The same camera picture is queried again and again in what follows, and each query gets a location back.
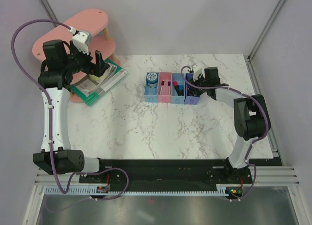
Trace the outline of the pale yellow cylinder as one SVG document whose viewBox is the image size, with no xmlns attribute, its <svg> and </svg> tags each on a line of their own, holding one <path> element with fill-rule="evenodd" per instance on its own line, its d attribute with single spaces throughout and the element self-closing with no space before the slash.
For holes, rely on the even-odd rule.
<svg viewBox="0 0 312 225">
<path fill-rule="evenodd" d="M 95 75 L 89 75 L 89 77 L 90 77 L 90 79 L 91 80 L 93 80 L 93 81 L 102 81 L 102 80 L 104 80 L 106 77 L 107 77 L 107 75 L 102 75 L 102 76 L 100 76 L 100 77 L 97 77 L 97 76 L 95 76 Z"/>
</svg>

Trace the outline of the pink black highlighter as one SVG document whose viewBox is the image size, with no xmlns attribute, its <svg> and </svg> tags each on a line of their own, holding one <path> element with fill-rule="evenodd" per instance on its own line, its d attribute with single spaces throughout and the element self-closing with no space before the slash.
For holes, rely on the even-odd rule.
<svg viewBox="0 0 312 225">
<path fill-rule="evenodd" d="M 174 87 L 177 95 L 180 96 L 179 85 L 178 85 L 177 81 L 173 81 L 173 87 Z"/>
</svg>

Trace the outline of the white blue pen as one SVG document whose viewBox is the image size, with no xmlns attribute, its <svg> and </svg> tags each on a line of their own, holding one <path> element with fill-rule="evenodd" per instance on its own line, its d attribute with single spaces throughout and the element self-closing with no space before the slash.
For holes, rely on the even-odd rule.
<svg viewBox="0 0 312 225">
<path fill-rule="evenodd" d="M 162 81 L 161 81 L 161 86 L 160 86 L 159 95 L 161 95 L 161 94 L 162 94 L 162 90 L 163 90 L 164 83 L 165 83 L 165 81 L 164 81 L 164 80 L 162 80 Z"/>
</svg>

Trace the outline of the blue tape roll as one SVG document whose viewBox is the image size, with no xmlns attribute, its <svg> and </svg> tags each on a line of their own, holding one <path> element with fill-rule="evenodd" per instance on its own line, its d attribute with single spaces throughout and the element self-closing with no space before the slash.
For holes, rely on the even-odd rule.
<svg viewBox="0 0 312 225">
<path fill-rule="evenodd" d="M 158 74 L 156 72 L 149 72 L 146 76 L 146 83 L 149 88 L 157 88 Z"/>
</svg>

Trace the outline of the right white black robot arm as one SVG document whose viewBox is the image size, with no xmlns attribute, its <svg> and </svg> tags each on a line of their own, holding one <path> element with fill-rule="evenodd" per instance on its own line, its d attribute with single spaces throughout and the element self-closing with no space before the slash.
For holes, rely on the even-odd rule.
<svg viewBox="0 0 312 225">
<path fill-rule="evenodd" d="M 186 81 L 190 94 L 201 96 L 206 93 L 208 97 L 234 110 L 234 128 L 237 138 L 223 170 L 224 179 L 234 183 L 241 176 L 248 175 L 253 146 L 264 139 L 271 128 L 265 99 L 261 94 L 250 96 L 231 88 L 226 83 L 221 83 L 217 67 L 198 69 L 193 65 L 187 68 L 193 75 Z"/>
</svg>

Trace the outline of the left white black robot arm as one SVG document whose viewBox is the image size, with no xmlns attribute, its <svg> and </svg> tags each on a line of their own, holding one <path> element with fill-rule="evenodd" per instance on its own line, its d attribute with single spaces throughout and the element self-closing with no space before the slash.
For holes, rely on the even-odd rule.
<svg viewBox="0 0 312 225">
<path fill-rule="evenodd" d="M 89 158 L 81 150 L 71 149 L 67 125 L 73 75 L 82 71 L 100 77 L 109 68 L 100 51 L 91 56 L 88 44 L 76 39 L 43 43 L 46 58 L 41 63 L 38 83 L 44 103 L 44 137 L 41 151 L 33 155 L 33 162 L 50 175 L 90 173 L 95 182 L 101 183 L 107 177 L 106 169 L 100 166 L 98 158 Z"/>
</svg>

